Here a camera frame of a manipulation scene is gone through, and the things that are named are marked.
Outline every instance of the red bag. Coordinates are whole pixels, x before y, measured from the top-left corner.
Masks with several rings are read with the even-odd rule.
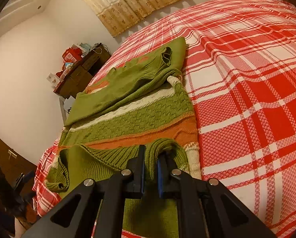
[[[82,60],[82,57],[81,57],[82,54],[83,54],[83,51],[80,48],[73,49],[70,47],[69,49],[66,49],[62,57],[65,63],[66,62],[75,63],[77,61]]]

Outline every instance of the bed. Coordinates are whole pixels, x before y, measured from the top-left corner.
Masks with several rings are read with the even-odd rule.
[[[278,237],[289,237],[296,228],[296,8],[212,0],[182,9],[126,39],[90,85],[177,37],[188,45],[183,83],[197,115],[202,179],[218,178]],[[40,216],[60,201],[45,187],[57,145],[36,172]]]

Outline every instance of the person's arm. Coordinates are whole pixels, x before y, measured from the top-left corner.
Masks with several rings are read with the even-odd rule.
[[[22,226],[22,224],[20,224],[19,220],[17,220],[16,218],[14,218],[14,230],[14,238],[20,238],[26,232],[26,229]]]

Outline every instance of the ceiling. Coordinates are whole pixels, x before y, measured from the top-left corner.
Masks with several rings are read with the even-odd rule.
[[[50,0],[9,0],[0,13],[0,37],[45,10]]]

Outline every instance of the triangular cutout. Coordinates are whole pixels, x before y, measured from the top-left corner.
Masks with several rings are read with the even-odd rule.
[[[248,217],[233,201],[230,200],[228,196],[225,194],[221,195],[221,200],[224,204],[231,226],[236,227],[248,222]]]
[[[69,227],[80,200],[81,195],[76,194],[68,203],[66,203],[51,217],[51,221],[65,228]]]

